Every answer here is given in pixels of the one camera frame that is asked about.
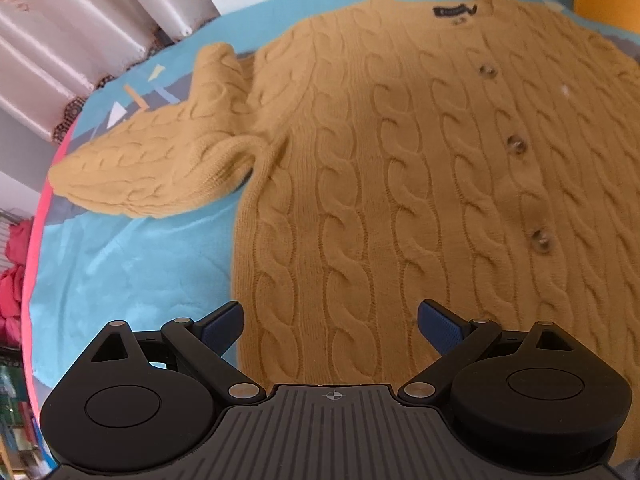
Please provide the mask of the pink clothes in rack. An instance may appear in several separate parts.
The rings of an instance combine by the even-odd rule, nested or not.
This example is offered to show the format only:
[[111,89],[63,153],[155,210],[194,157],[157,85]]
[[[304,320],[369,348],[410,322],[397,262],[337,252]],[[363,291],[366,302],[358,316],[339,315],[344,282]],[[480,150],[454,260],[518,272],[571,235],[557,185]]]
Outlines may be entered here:
[[1,219],[1,344],[21,348],[23,287],[32,219],[17,223]]

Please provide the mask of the pink embroidered curtain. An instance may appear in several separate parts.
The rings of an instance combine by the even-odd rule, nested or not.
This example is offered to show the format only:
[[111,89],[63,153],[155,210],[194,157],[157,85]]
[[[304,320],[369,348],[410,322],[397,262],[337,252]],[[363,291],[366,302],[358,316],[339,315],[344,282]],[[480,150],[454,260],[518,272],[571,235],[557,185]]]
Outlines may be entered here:
[[212,0],[1,0],[1,108],[61,141],[101,84],[217,15]]

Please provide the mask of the mustard cable-knit cardigan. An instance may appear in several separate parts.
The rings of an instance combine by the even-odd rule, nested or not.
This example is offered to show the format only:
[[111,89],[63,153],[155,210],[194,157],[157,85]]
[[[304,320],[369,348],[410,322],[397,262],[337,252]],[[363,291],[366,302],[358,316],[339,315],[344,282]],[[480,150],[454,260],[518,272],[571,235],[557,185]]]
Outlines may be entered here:
[[401,385],[433,357],[426,298],[558,323],[639,382],[639,64],[541,3],[367,0],[250,55],[223,42],[188,98],[50,169],[100,214],[163,218],[239,192],[243,370]]

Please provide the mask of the blue patterned bed sheet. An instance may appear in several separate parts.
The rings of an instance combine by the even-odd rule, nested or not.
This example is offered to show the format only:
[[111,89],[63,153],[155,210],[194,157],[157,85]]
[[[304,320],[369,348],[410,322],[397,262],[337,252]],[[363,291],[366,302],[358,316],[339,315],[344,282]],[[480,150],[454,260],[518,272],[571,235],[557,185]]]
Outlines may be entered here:
[[[96,119],[77,123],[53,166],[134,114],[185,101],[204,47],[223,42],[250,55],[305,18],[363,1],[270,0],[214,21],[158,56],[159,77],[143,65],[100,91],[88,106]],[[471,15],[472,0],[401,1],[434,2],[442,18]],[[593,30],[544,0],[520,1]],[[421,370],[401,385],[263,386],[240,364],[242,305],[242,335],[224,359],[266,398],[216,401],[160,329],[238,301],[240,199],[232,192],[181,214],[132,218],[82,208],[48,180],[25,278],[24,335],[25,364],[44,387],[36,402],[54,478],[613,479],[611,457],[638,453],[639,383],[547,320],[521,330],[494,321],[500,338],[446,398],[405,404],[398,389]],[[433,357],[424,368],[439,358],[426,343]]]

